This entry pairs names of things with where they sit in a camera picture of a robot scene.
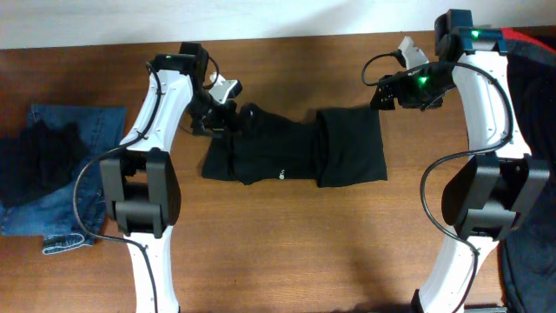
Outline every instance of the blue denim jeans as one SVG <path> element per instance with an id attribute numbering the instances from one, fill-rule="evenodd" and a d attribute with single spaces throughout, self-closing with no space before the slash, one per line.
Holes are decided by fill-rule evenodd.
<path id="1" fill-rule="evenodd" d="M 89 155 L 77 166 L 74 181 L 32 203 L 5 209 L 0 203 L 0 230 L 5 236 L 44 236 L 45 255 L 92 245 L 73 214 L 72 197 L 79 171 L 94 156 L 109 150 L 122 140 L 125 108 L 74 107 L 35 104 L 28 115 L 28 125 L 43 120 L 51 129 L 77 123 L 79 135 Z M 91 167 L 78 191 L 79 212 L 83 223 L 97 232 L 103 225 L 106 207 L 98 164 Z"/>

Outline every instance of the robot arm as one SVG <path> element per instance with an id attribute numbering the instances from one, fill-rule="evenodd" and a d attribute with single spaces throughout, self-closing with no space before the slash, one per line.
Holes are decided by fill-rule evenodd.
<path id="1" fill-rule="evenodd" d="M 130 143 L 147 129 L 143 140 L 125 153 L 101 161 L 101 174 L 109 217 L 124 238 L 147 247 L 146 254 L 156 287 L 158 312 L 179 312 L 172 284 L 170 239 L 180 212 L 181 191 L 169 152 L 184 112 L 193 119 L 194 135 L 218 137 L 234 129 L 239 81 L 227 81 L 217 72 L 210 90 L 202 86 L 209 54 L 198 43 L 183 43 L 176 55 L 158 55 L 150 62 L 149 91 L 131 132 Z M 128 182 L 127 176 L 146 172 L 146 183 Z M 128 244 L 136 285 L 136 312 L 154 313 L 151 276 L 142 252 Z"/>
<path id="2" fill-rule="evenodd" d="M 511 109 L 506 44 L 500 30 L 476 29 L 470 11 L 450 10 L 437 19 L 435 35 L 440 62 L 381 84 L 371 107 L 393 110 L 397 98 L 404 108 L 435 109 L 441 106 L 444 94 L 457 87 L 470 150 L 500 145 L 512 128 L 510 123 L 513 124 L 511 140 L 490 154 L 473 154 L 442 195 L 442 215 L 450 225 L 447 230 L 461 241 L 471 243 L 479 252 L 478 257 L 475 259 L 463 242 L 445 236 L 430 277 L 416 290 L 412 300 L 415 312 L 463 312 L 460 304 L 476 271 L 498 242 L 523 223 L 547 182 L 549 171 L 546 162 L 531 158 L 531 150 Z M 400 63 L 407 64 L 409 69 L 428 63 L 408 37 L 393 55 L 399 60 L 403 57 L 405 62 Z M 490 78 L 475 70 L 449 65 L 455 62 L 479 68 Z M 492 78 L 506 95 L 509 110 Z"/>

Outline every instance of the black cable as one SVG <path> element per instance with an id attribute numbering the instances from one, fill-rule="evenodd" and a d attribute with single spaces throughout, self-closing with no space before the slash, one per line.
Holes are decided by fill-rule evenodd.
<path id="1" fill-rule="evenodd" d="M 202 86 L 202 88 L 203 88 L 204 90 L 209 90 L 209 89 L 213 88 L 213 87 L 215 86 L 215 83 L 218 81 L 218 77 L 220 76 L 220 68 L 218 67 L 218 63 L 217 63 L 217 62 L 215 61 L 215 59 L 212 58 L 211 56 L 208 56 L 208 59 L 209 59 L 210 61 L 212 61 L 212 64 L 215 65 L 215 68 L 216 68 L 216 78 L 215 78 L 214 82 L 212 82 L 212 83 L 210 83 L 210 84 L 208 84 L 208 85 L 206 85 L 206 86 Z"/>
<path id="2" fill-rule="evenodd" d="M 433 101 L 431 101 L 431 102 L 429 102 L 429 103 L 423 105 L 422 107 L 420 107 L 420 111 L 421 111 L 421 112 L 424 112 L 425 110 L 428 109 L 429 106 L 433 105 L 433 103 L 437 102 L 440 98 L 444 97 L 444 96 L 446 95 L 446 93 L 448 93 L 448 92 L 450 92 L 450 91 L 452 91 L 452 90 L 454 90 L 454 89 L 455 89 L 455 87 L 452 87 L 452 88 L 450 88 L 449 90 L 444 91 L 443 94 L 441 94 L 440 96 L 436 97 Z"/>
<path id="3" fill-rule="evenodd" d="M 396 57 L 397 55 L 397 51 L 394 52 L 390 52 L 390 53 L 383 53 L 381 55 L 378 56 L 374 56 L 373 58 L 371 58 L 370 60 L 368 60 L 365 65 L 363 65 L 363 70 L 361 71 L 361 81 L 363 81 L 363 83 L 365 85 L 367 85 L 367 80 L 365 80 L 365 72 L 367 71 L 367 67 L 374 61 L 377 59 L 380 59 L 381 57 Z"/>
<path id="4" fill-rule="evenodd" d="M 87 227 L 83 224 L 83 221 L 81 220 L 81 217 L 79 216 L 79 210 L 77 209 L 77 192 L 79 190 L 79 185 L 81 184 L 81 181 L 83 180 L 83 177 L 84 177 L 85 173 L 90 169 L 90 167 L 93 166 L 94 163 L 99 162 L 99 161 L 101 161 L 101 160 L 103 160 L 107 157 L 111 157 L 111 156 L 113 156 L 113 155 L 115 155 L 119 152 L 122 152 L 126 148 L 128 148 L 129 146 L 143 140 L 145 138 L 145 135 L 149 132 L 150 127 L 152 126 L 153 122 L 155 121 L 155 116 L 156 116 L 156 113 L 158 111 L 158 107 L 160 105 L 160 100 L 161 100 L 161 97 L 162 97 L 162 85 L 160 83 L 160 78 L 158 77 L 158 74 L 156 73 L 156 70 L 153 68 L 153 66 L 150 63 L 147 63 L 147 69 L 149 70 L 149 72 L 151 74 L 153 74 L 155 76 L 156 85 L 157 85 L 155 108 L 153 109 L 153 111 L 150 115 L 150 119 L 149 119 L 149 122 L 147 123 L 147 126 L 145 126 L 145 129 L 142 132 L 137 131 L 137 138 L 133 139 L 132 141 L 130 141 L 128 143 L 121 144 L 121 145 L 115 147 L 114 149 L 108 150 L 108 151 L 103 152 L 103 153 L 101 153 L 97 156 L 94 156 L 85 165 L 85 167 L 83 167 L 83 169 L 81 170 L 81 172 L 79 172 L 79 175 L 77 176 L 76 186 L 73 189 L 73 214 L 76 217 L 77 224 L 79 224 L 79 227 L 83 230 L 83 232 L 85 234 L 87 234 L 89 236 L 92 236 L 94 238 L 108 240 L 108 241 L 115 242 L 115 243 L 131 244 L 131 245 L 136 246 L 141 251 L 142 256 L 145 259 L 145 264 L 147 265 L 147 271 L 149 272 L 150 282 L 152 284 L 153 301 L 155 303 L 155 313 L 158 313 L 158 298 L 156 296 L 155 276 L 153 275 L 153 270 L 150 267 L 149 256 L 147 256 L 148 246 L 143 247 L 140 243 L 135 242 L 133 240 L 129 240 L 129 239 L 126 239 L 126 238 L 120 238 L 120 237 L 114 237 L 114 236 L 99 235 L 99 234 L 96 234 L 96 233 L 88 230 Z"/>
<path id="5" fill-rule="evenodd" d="M 476 156 L 476 155 L 479 155 L 479 154 L 495 152 L 496 150 L 504 147 L 506 144 L 508 144 L 510 141 L 512 141 L 512 137 L 513 137 L 513 108 L 512 108 L 512 105 L 510 103 L 510 99 L 507 97 L 506 92 L 504 91 L 504 89 L 502 88 L 502 86 L 500 85 L 500 83 L 498 82 L 498 80 L 496 78 L 492 77 L 485 70 L 482 70 L 482 69 L 480 69 L 476 66 L 466 64 L 466 63 L 448 62 L 448 61 L 438 61 L 438 62 L 426 63 L 426 64 L 422 64 L 420 66 L 416 66 L 412 69 L 406 70 L 404 72 L 398 73 L 396 75 L 393 75 L 392 77 L 385 78 L 385 79 L 380 80 L 378 82 L 369 83 L 369 82 L 367 82 L 367 80 L 365 80 L 365 71 L 367 69 L 367 66 L 372 62 L 372 60 L 374 60 L 378 57 L 379 56 L 374 57 L 369 62 L 367 62 L 365 64 L 365 67 L 363 68 L 363 71 L 361 72 L 361 80 L 366 86 L 382 86 L 384 84 L 391 83 L 391 82 L 394 82 L 398 79 L 406 77 L 410 73 L 414 73 L 414 72 L 416 72 L 418 70 L 422 70 L 422 69 L 427 69 L 427 68 L 433 67 L 434 65 L 442 65 L 442 66 L 447 66 L 447 67 L 456 67 L 457 66 L 457 67 L 462 67 L 462 68 L 466 68 L 466 69 L 469 69 L 469 70 L 474 70 L 475 72 L 480 73 L 482 76 L 484 76 L 490 83 L 493 84 L 493 86 L 496 88 L 496 90 L 500 93 L 500 96 L 502 97 L 502 100 L 504 102 L 505 111 L 506 111 L 506 118 L 508 120 L 508 130 L 507 130 L 506 136 L 504 138 L 502 138 L 499 143 L 495 144 L 492 147 L 487 147 L 487 148 L 477 149 L 477 150 L 469 150 L 469 151 L 454 153 L 454 154 L 449 155 L 449 156 L 441 157 L 440 159 L 436 160 L 434 163 L 432 163 L 431 165 L 428 166 L 428 168 L 425 170 L 425 172 L 423 173 L 423 176 L 421 177 L 421 180 L 420 180 L 420 201 L 423 205 L 423 209 L 425 211 L 425 214 L 427 214 L 428 219 L 433 223 L 434 226 L 436 226 L 437 229 L 439 229 L 446 236 L 449 236 L 453 240 L 456 240 L 460 243 L 465 244 L 473 252 L 473 272 L 471 273 L 471 277 L 469 278 L 469 283 L 467 284 L 466 291 L 465 291 L 463 297 L 461 298 L 460 303 L 458 304 L 456 309 L 453 311 L 453 313 L 456 313 L 464 305 L 464 303 L 467 299 L 467 296 L 469 295 L 469 291 L 471 290 L 471 286 L 473 285 L 473 281 L 474 281 L 475 276 L 477 274 L 477 268 L 478 268 L 478 265 L 479 265 L 479 251 L 475 248 L 475 246 L 473 246 L 472 243 L 469 243 L 467 240 L 461 239 L 458 236 L 456 236 L 455 234 L 451 233 L 449 230 L 444 228 L 444 226 L 442 226 L 434 218 L 433 214 L 431 213 L 430 209 L 428 208 L 427 197 L 426 197 L 426 194 L 425 194 L 425 187 L 426 187 L 426 184 L 427 184 L 427 178 L 428 178 L 428 175 L 430 174 L 430 172 L 432 170 L 434 170 L 434 168 L 436 168 L 437 166 L 439 166 L 440 164 L 442 164 L 446 161 L 454 160 L 455 158 L 459 158 L 459 157 L 470 157 L 470 156 Z"/>
<path id="6" fill-rule="evenodd" d="M 191 131 L 187 130 L 185 127 L 181 126 L 180 124 L 178 124 L 178 126 L 180 127 L 180 130 L 183 130 L 186 133 L 190 134 L 191 136 L 194 136 L 193 133 Z"/>

